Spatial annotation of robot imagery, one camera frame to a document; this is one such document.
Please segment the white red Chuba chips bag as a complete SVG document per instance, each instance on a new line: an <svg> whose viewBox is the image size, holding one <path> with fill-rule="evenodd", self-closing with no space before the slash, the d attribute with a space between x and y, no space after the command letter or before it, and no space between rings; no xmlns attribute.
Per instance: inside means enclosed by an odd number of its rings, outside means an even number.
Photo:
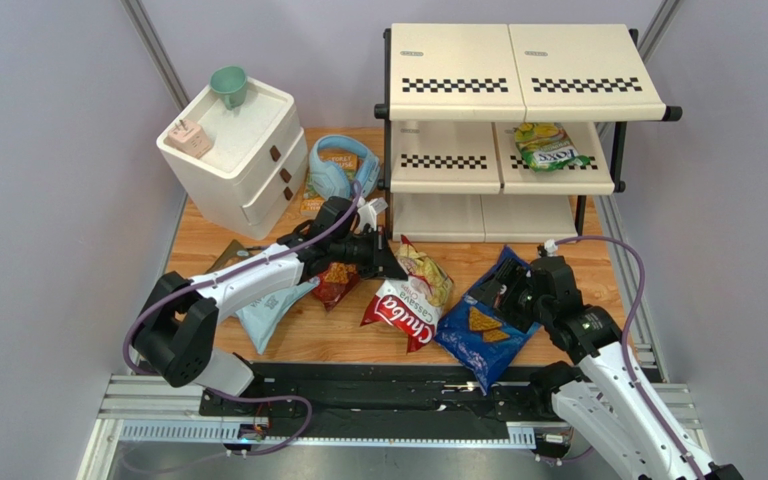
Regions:
<svg viewBox="0 0 768 480"><path fill-rule="evenodd" d="M396 259L406 280L385 280L365 309L360 325L383 323L407 336L406 352L428 345L454 290L451 276L428 253L401 236Z"/></svg>

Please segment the blue Doritos chips bag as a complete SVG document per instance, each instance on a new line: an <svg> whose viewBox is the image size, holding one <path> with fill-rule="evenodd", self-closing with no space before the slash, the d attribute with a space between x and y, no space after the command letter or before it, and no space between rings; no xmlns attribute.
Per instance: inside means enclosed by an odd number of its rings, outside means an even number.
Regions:
<svg viewBox="0 0 768 480"><path fill-rule="evenodd" d="M518 261L523 270L529 269L525 260L504 246L493 266L443 315L434 337L438 345L474 374L483 395L490 393L491 387L540 329L534 323L528 330L521 331L503 320L495 308L477 303L469 296L469 290L506 259Z"/></svg>

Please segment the red Doritos chips bag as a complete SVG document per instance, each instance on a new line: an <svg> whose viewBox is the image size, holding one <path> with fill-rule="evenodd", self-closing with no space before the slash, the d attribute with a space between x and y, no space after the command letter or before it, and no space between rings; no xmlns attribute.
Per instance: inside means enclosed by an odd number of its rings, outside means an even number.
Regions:
<svg viewBox="0 0 768 480"><path fill-rule="evenodd" d="M332 311L361 281L355 265L332 263L316 279L313 296L321 302L326 312Z"/></svg>

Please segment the green Foxs snack bag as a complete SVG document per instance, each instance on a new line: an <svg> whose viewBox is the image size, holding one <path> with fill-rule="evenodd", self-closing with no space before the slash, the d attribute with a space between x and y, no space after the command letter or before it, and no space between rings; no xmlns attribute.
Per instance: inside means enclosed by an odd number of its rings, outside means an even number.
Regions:
<svg viewBox="0 0 768 480"><path fill-rule="evenodd" d="M534 172L552 172L591 163L560 123L521 123L514 131L521 160Z"/></svg>

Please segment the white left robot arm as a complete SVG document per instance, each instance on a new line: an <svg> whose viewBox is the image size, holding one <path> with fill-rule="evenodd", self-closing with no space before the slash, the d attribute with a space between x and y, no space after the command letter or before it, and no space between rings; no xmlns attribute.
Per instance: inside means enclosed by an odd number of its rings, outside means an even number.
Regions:
<svg viewBox="0 0 768 480"><path fill-rule="evenodd" d="M355 266L364 279L408 277L385 227L361 221L356 201L332 197L315 218L248 260L192 278L176 272L161 276L126 334L124 351L136 351L172 387L196 384L238 397L256 375L246 360L215 347L217 326L334 263Z"/></svg>

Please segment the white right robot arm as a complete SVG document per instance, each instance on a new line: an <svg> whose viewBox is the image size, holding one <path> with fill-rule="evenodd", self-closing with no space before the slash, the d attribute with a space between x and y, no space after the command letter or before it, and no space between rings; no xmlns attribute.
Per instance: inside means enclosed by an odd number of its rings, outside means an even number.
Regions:
<svg viewBox="0 0 768 480"><path fill-rule="evenodd" d="M505 259L468 291L513 327L541 325L568 362L531 374L528 404L570 424L623 479L739 479L685 431L634 361L621 329L582 299L561 256Z"/></svg>

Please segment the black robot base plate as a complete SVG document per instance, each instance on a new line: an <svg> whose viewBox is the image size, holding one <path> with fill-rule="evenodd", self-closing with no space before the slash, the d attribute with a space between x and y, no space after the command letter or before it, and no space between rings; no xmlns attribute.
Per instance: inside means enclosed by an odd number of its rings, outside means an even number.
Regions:
<svg viewBox="0 0 768 480"><path fill-rule="evenodd" d="M303 426L305 439L491 441L509 437L510 422L548 421L550 393L564 380L585 380L578 368L509 367L483 395L473 373L456 365L255 363L245 402L201 396L206 417L263 419L274 436Z"/></svg>

